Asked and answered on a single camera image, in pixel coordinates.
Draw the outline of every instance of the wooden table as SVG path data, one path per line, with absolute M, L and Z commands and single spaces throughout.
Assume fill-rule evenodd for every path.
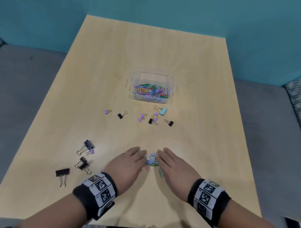
M 156 104 L 129 99 L 128 78 L 141 68 L 167 70 L 177 83 L 158 126 L 137 120 Z M 87 178 L 74 168 L 86 139 L 95 145 L 85 156 L 93 173 L 130 147 L 153 153 L 166 146 L 261 215 L 224 38 L 87 16 L 0 186 L 0 217 L 25 219 Z M 71 169 L 64 189 L 55 177 L 62 168 Z M 144 169 L 115 202 L 92 223 L 208 226 L 154 170 Z

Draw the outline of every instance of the gray couch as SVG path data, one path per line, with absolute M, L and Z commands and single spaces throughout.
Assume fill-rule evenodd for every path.
M 66 54 L 0 48 L 0 181 L 26 135 Z M 282 87 L 235 80 L 262 215 L 276 227 L 300 218 L 301 129 Z M 0 219 L 0 226 L 18 220 Z

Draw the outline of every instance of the clear plastic container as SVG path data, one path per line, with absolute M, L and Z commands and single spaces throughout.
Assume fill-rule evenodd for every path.
M 173 79 L 165 71 L 134 71 L 132 80 L 133 99 L 163 104 L 171 101 Z

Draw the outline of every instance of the teal wall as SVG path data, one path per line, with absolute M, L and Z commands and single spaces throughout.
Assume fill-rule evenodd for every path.
M 0 37 L 67 52 L 86 14 L 226 37 L 235 78 L 282 85 L 301 76 L 300 10 L 299 0 L 0 0 Z

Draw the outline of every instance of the wristband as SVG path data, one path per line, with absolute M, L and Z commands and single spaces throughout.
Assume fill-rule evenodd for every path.
M 87 220 L 98 220 L 114 206 L 117 188 L 109 174 L 100 172 L 77 186 L 73 194 L 85 207 Z
M 198 179 L 189 192 L 187 202 L 211 227 L 214 227 L 217 226 L 230 199 L 219 184 L 211 180 Z

